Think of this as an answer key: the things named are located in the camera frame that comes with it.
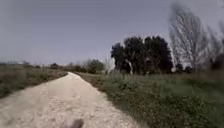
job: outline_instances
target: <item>sky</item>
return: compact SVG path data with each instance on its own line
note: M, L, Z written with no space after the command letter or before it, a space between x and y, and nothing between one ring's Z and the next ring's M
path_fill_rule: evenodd
M0 0L0 61L104 60L113 44L130 36L159 35L169 42L174 1L219 31L222 0Z

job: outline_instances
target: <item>green tree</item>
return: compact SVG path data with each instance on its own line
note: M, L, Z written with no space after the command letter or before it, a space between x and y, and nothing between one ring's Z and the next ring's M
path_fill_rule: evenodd
M167 42L161 37L147 37L145 42L140 37L126 38L124 46L112 46L111 57L115 69L127 73L169 73L173 66Z
M58 68L59 68L59 65L56 63L53 63L50 65L50 69L58 69Z
M86 69L89 73L97 73L104 70L104 64L99 60L93 59L86 62Z

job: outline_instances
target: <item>grassy verge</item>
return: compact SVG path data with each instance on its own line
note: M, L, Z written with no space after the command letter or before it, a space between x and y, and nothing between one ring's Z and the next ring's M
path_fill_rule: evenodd
M15 91L65 76L66 74L66 72L50 69L1 66L0 98L4 98Z
M223 75L80 75L146 127L224 127Z

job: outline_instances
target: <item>white gravel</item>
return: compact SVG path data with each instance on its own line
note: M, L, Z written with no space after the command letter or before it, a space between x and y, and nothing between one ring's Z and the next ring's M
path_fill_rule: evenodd
M80 118L83 128L139 128L72 73L0 100L0 128L61 128Z

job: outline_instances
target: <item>bare tree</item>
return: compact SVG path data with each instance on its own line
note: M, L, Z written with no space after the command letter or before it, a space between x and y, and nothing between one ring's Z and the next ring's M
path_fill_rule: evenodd
M196 72L207 47L205 32L200 19L178 3L172 5L170 37L174 56L179 56L176 60L190 64Z
M218 55L223 52L223 44L220 41L215 32L208 28L209 32L209 46L208 46L208 55L210 59L215 59Z
M219 26L220 26L221 32L224 35L224 23L223 22L220 22Z

